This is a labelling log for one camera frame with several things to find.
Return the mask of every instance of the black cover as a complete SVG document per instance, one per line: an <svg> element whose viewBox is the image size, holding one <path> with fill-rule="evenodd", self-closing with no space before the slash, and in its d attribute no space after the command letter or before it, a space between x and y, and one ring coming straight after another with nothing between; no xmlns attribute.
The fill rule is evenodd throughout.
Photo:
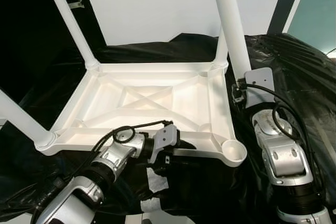
<svg viewBox="0 0 336 224"><path fill-rule="evenodd" d="M290 100L304 119L322 170L325 203L336 208L336 167L327 150L336 150L335 64L288 35L246 36L246 41L252 68L271 67L276 92ZM106 47L94 54L103 63L211 61L216 44L216 38L181 34L170 42ZM20 105L49 129L84 72L77 50L64 52ZM231 87L231 68L226 77ZM168 213L190 216L196 223L276 223L272 191L253 128L230 103L236 136L249 154L242 166L230 168L216 159L190 157L173 157L171 165L165 166L160 155L152 167L167 176L169 189L153 194L147 183L148 165L131 161L100 211L137 214L141 212L140 200L154 196L160 197L161 207ZM10 123L0 131L0 154L0 221L31 211L46 185L57 175L69 175L87 156L80 151L44 156Z"/></svg>

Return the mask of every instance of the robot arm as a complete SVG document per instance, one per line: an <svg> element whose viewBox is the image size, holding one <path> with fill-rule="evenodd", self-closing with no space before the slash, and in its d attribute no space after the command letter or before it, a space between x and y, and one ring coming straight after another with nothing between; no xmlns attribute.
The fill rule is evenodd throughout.
<svg viewBox="0 0 336 224"><path fill-rule="evenodd" d="M276 117L282 128L291 134L290 124ZM278 202L279 218L286 223L332 223L313 189L313 176L301 146L279 131L272 110L257 112L252 123Z"/></svg>
<svg viewBox="0 0 336 224"><path fill-rule="evenodd" d="M113 143L101 152L51 201L37 224L90 224L104 195L117 180L130 157L144 157L154 163L157 154L179 144L179 131L172 123L153 138L134 129L119 131Z"/></svg>
<svg viewBox="0 0 336 224"><path fill-rule="evenodd" d="M305 151L289 137L292 126L279 118L277 112L274 116L273 109L265 109L274 105L276 95L271 69L248 71L245 80L239 84L247 89L242 93L242 88L234 86L234 100L246 100L246 108L254 107L251 122L274 190L278 217L285 223L331 224L329 213L314 190L313 174Z"/></svg>

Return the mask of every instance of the white tape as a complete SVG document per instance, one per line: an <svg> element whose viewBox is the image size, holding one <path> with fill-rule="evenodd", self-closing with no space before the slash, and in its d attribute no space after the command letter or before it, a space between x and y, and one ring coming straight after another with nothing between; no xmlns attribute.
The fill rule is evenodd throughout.
<svg viewBox="0 0 336 224"><path fill-rule="evenodd" d="M166 177L157 175L152 168L147 168L148 186L153 193L169 188Z"/></svg>
<svg viewBox="0 0 336 224"><path fill-rule="evenodd" d="M151 198L140 202L141 210L143 212L154 212L161 210L159 198Z"/></svg>

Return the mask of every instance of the black plastic sheet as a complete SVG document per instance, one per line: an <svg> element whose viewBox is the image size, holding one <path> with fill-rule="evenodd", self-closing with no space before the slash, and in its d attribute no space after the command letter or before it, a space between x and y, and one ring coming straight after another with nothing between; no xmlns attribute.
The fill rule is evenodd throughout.
<svg viewBox="0 0 336 224"><path fill-rule="evenodd" d="M310 142L325 183L325 203L336 208L335 64L323 53L288 35L246 36L253 69L271 67L276 92L286 97L307 125ZM214 59L217 39L181 34L170 42L106 47L94 52L103 63L202 62ZM49 129L85 73L77 50L65 51L20 105ZM230 97L234 78L228 69ZM169 189L153 194L148 188L148 164L131 161L99 210L115 215L141 213L140 200L160 197L173 215L190 216L196 223L223 219L227 223L277 223L271 186L254 131L230 101L237 139L248 149L239 168L216 159L174 157L167 167L158 161L154 171L167 177ZM0 131L0 221L32 211L43 187L58 175L69 175L86 152L62 151L44 156L10 123ZM24 192L21 189L31 185Z"/></svg>

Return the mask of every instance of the white wall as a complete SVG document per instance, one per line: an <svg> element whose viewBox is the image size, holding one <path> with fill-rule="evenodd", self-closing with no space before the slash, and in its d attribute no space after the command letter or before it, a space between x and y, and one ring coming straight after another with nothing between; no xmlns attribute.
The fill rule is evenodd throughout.
<svg viewBox="0 0 336 224"><path fill-rule="evenodd" d="M107 45L219 34L215 0L90 0ZM244 33L264 34L277 0L238 0Z"/></svg>

